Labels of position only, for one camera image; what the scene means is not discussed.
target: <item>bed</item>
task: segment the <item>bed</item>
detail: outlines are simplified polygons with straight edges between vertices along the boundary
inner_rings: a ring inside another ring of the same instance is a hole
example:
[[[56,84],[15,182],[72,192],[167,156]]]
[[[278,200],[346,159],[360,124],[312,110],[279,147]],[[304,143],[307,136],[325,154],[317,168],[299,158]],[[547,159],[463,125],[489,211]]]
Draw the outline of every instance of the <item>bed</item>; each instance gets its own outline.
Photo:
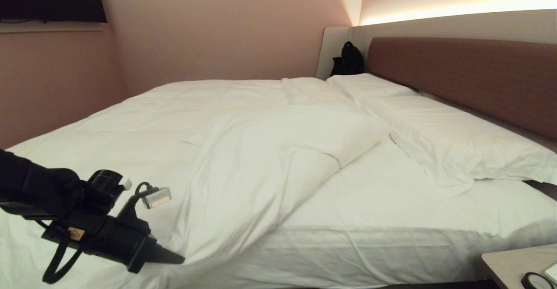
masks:
[[[375,75],[510,122],[551,143],[557,140],[555,57],[556,45],[375,38],[368,67]],[[136,184],[171,188],[170,202],[153,210],[137,207],[159,243],[171,245],[175,214],[183,208],[196,160],[218,118],[288,107],[293,96],[318,108],[361,108],[337,89],[331,91],[330,83],[320,83],[316,91],[288,90],[287,83],[305,82],[171,83],[9,150],[49,168],[71,168],[81,178],[108,168]],[[517,100],[523,101],[520,107]],[[111,215],[122,207],[125,194]],[[40,226],[18,216],[2,212],[0,225],[0,286],[50,287],[40,279],[56,245],[39,238]],[[549,196],[520,180],[489,179],[443,196],[424,167],[391,136],[383,136],[280,225],[202,275],[184,279],[179,275],[187,275],[187,266],[156,264],[133,275],[123,265],[84,255],[52,287],[357,289],[470,281],[487,278],[480,268],[482,253],[555,242],[557,204]]]

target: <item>nightstand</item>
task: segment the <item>nightstand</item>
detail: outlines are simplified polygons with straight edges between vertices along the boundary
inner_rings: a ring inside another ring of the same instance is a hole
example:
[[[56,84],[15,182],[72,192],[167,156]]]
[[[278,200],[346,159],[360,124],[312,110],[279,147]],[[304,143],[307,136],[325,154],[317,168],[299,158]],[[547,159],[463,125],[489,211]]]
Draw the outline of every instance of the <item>nightstand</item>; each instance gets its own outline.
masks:
[[[546,269],[557,263],[557,244],[485,253],[482,259],[501,289],[524,289],[520,281],[526,273],[543,276]]]

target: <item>headboard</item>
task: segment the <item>headboard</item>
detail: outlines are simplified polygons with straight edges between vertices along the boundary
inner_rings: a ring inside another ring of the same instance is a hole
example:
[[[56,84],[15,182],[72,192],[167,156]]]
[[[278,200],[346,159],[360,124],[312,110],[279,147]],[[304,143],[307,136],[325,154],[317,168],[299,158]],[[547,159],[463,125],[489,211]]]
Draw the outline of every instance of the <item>headboard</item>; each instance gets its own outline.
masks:
[[[375,37],[368,70],[557,141],[557,44]]]

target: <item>pillow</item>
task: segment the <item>pillow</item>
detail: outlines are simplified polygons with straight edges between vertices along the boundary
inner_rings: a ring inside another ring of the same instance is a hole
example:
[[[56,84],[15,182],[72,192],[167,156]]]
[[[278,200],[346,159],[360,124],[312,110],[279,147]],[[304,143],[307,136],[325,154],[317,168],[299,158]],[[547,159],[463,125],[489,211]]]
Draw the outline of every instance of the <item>pillow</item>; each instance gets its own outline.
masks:
[[[289,105],[312,105],[361,113],[360,108],[338,89],[316,77],[285,78],[282,85]]]
[[[415,96],[418,93],[404,85],[396,84],[371,74],[334,75],[326,80],[344,95],[362,105],[369,97]]]
[[[557,185],[557,154],[519,134],[426,97],[367,99],[393,126],[392,139],[434,178],[442,195],[474,179],[533,179]]]

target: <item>black backpack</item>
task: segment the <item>black backpack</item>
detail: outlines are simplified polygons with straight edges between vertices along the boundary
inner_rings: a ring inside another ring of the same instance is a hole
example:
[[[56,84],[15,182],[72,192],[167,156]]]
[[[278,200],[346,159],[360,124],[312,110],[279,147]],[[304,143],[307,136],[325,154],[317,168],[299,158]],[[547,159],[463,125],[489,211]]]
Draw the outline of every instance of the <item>black backpack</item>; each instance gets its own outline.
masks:
[[[331,76],[364,73],[364,57],[350,41],[344,43],[342,57],[335,57],[332,60],[335,65],[332,67]]]

